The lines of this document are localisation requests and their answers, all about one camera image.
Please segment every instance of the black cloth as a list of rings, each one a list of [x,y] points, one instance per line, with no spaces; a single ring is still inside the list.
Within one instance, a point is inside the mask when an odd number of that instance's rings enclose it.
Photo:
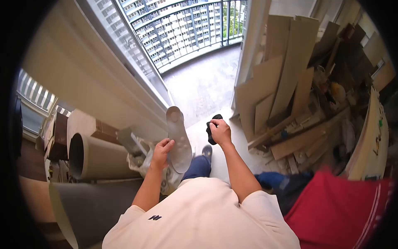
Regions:
[[[212,119],[222,119],[222,116],[221,116],[221,114],[217,114],[217,115],[214,116]],[[211,137],[210,122],[207,122],[206,124],[207,124],[206,132],[207,132],[207,134],[209,135],[209,143],[210,143],[211,145],[216,145],[217,143],[214,142],[213,138]]]
[[[301,192],[314,177],[314,173],[300,173],[289,175],[289,183],[284,189],[275,188],[272,193],[276,194],[279,208],[283,216],[289,213]]]

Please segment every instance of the red cloth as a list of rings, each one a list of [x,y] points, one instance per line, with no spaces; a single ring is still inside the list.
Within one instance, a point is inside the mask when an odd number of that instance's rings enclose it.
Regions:
[[[302,249],[359,248],[381,219],[392,186],[387,179],[350,181],[317,172],[285,221]]]

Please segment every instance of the tile floor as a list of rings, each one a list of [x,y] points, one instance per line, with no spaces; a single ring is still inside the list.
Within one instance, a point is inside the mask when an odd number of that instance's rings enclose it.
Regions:
[[[236,150],[253,174],[259,174],[264,171],[277,171],[287,174],[287,162],[285,159],[275,161],[271,152],[264,154],[256,149],[248,151],[247,141],[241,128],[240,120],[229,119],[232,116],[232,113],[233,111],[229,106],[227,106],[186,129],[191,146],[195,150],[195,154],[200,155],[202,148],[209,144],[207,141],[208,136],[206,133],[206,123],[210,121],[215,114],[221,114],[226,123],[231,127],[231,138]],[[217,177],[229,183],[225,156],[219,145],[213,145],[211,168],[211,177]]]
[[[231,45],[162,75],[186,128],[230,105],[239,54],[240,46]]]

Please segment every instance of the hand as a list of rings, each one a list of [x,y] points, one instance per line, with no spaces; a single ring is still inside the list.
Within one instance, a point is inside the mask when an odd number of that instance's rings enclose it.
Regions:
[[[150,163],[150,167],[153,169],[162,170],[167,167],[168,163],[166,162],[167,153],[173,148],[174,140],[170,140],[170,138],[165,138],[160,141],[153,152],[152,161]]]
[[[211,137],[214,142],[218,143],[221,147],[227,144],[232,144],[231,128],[225,123],[223,119],[210,120]]]

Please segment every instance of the cardboard tube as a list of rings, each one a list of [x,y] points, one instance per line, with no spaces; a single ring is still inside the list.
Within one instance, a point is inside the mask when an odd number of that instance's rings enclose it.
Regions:
[[[73,135],[70,141],[69,169],[78,180],[140,177],[139,173],[129,169],[123,146],[80,133]]]
[[[120,215],[131,206],[143,179],[123,182],[51,183],[55,219],[73,248],[101,243]]]

